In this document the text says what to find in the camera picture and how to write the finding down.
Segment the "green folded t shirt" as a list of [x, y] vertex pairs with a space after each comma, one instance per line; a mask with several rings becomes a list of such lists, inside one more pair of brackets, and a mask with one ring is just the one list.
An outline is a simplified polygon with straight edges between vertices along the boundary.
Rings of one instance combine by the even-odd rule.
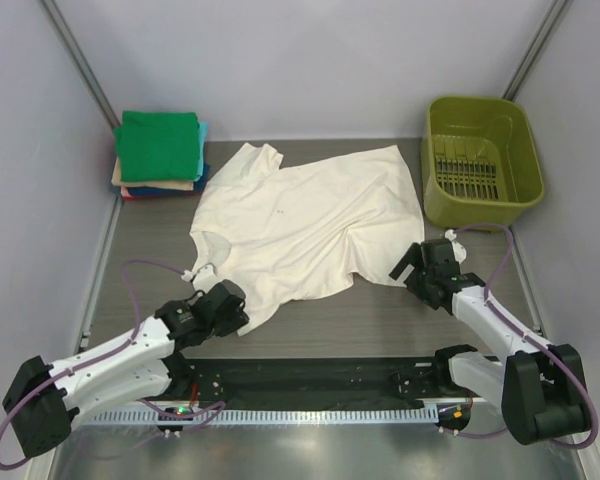
[[194, 112], [125, 110], [114, 130], [121, 180], [194, 181], [200, 163], [200, 122]]

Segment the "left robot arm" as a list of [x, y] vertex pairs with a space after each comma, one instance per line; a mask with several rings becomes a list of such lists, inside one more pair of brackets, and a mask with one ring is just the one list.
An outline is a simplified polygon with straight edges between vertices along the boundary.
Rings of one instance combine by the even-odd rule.
[[2, 401], [25, 459], [64, 442], [95, 415], [127, 402], [178, 400], [195, 378], [183, 350], [245, 326], [245, 293], [223, 280], [190, 299], [169, 301], [134, 328], [72, 357], [21, 364]]

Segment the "white t shirt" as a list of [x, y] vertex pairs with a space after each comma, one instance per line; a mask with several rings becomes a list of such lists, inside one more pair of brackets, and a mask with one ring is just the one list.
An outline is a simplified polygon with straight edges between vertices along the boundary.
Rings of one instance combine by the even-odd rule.
[[355, 276], [389, 274], [425, 236], [410, 170], [395, 145], [283, 167], [269, 144], [244, 144], [208, 181], [190, 236], [195, 269], [246, 295], [244, 336], [290, 301], [338, 294]]

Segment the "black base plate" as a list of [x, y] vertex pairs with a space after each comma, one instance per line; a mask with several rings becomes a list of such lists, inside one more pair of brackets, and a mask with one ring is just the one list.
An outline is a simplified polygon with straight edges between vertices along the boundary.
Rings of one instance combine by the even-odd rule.
[[442, 379], [432, 357], [189, 359], [203, 405], [234, 410], [412, 408], [468, 391]]

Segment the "light blue folded t shirt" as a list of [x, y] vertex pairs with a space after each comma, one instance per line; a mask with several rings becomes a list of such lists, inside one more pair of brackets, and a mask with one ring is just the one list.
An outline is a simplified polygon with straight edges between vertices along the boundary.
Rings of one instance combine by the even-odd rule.
[[208, 135], [209, 125], [207, 122], [201, 121], [198, 129], [198, 144], [199, 144], [199, 160], [197, 166], [196, 180], [199, 180], [204, 173], [204, 146]]

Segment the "right corner aluminium post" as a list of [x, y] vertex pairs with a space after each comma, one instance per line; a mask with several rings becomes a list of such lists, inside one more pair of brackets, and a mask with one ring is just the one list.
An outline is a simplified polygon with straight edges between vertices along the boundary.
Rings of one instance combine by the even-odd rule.
[[502, 95], [504, 100], [511, 102], [516, 100], [573, 3], [573, 0], [553, 0], [550, 3], [549, 9], [504, 90]]

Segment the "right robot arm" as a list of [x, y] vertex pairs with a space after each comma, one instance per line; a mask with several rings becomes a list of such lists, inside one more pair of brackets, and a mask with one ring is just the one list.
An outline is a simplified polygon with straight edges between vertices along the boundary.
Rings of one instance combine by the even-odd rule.
[[495, 356], [470, 345], [436, 351], [430, 380], [438, 393], [467, 390], [488, 401], [522, 445], [596, 433], [577, 350], [551, 343], [512, 316], [480, 277], [462, 272], [450, 240], [412, 243], [389, 274], [401, 275], [411, 294], [468, 326]]

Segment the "left corner aluminium post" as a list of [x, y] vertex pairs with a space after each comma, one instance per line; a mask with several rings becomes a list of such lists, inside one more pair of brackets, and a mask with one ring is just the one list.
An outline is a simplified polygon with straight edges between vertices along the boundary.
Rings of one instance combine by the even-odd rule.
[[117, 128], [120, 125], [120, 120], [57, 2], [54, 0], [39, 0], [38, 4], [46, 15], [50, 26], [55, 31], [61, 45], [66, 50], [73, 66], [101, 114], [111, 129]]

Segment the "olive green plastic bin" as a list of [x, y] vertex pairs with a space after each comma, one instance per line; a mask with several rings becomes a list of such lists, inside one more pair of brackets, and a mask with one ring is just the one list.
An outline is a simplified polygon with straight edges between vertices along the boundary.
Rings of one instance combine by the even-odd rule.
[[443, 96], [425, 114], [423, 209], [441, 228], [511, 226], [544, 197], [531, 128], [517, 104]]

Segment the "corner aluminium post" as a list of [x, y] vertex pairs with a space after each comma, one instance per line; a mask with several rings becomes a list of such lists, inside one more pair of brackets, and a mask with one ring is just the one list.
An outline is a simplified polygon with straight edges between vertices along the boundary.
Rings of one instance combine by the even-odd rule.
[[38, 4], [46, 15], [50, 26], [55, 31], [61, 45], [66, 50], [73, 66], [101, 114], [111, 129], [117, 128], [120, 125], [120, 120], [57, 2], [54, 0], [39, 0]]
[[573, 3], [573, 0], [553, 0], [550, 3], [549, 9], [504, 90], [502, 95], [504, 100], [511, 102], [516, 100]]

